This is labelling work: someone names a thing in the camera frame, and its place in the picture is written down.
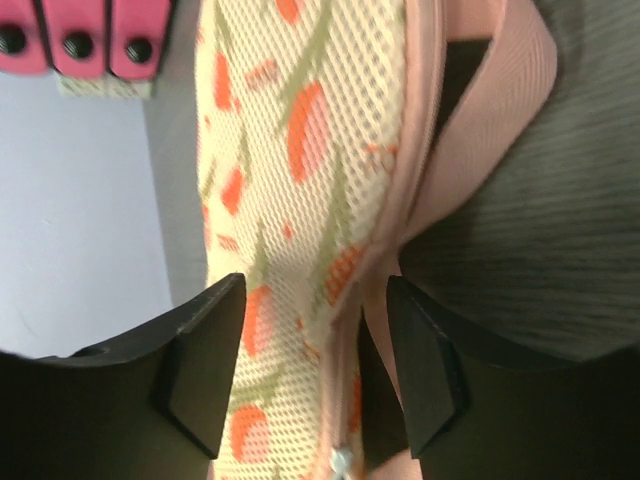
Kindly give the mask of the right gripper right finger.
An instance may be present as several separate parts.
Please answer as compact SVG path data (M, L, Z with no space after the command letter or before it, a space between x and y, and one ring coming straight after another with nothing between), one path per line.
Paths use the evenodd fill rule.
M455 314L406 279L387 309L411 454L431 479L635 479L639 349L571 361Z

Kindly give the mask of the pink mesh laundry bag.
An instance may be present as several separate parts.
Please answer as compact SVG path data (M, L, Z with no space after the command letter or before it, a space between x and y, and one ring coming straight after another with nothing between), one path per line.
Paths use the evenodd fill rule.
M357 334L389 374L400 248L547 100L531 1L205 1L195 49L207 280L247 300L217 479L363 479Z

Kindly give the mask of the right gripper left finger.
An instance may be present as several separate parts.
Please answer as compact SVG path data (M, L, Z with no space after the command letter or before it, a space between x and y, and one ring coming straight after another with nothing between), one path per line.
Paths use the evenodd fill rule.
M74 355L1 356L5 479L205 479L217 456L245 313L231 274Z

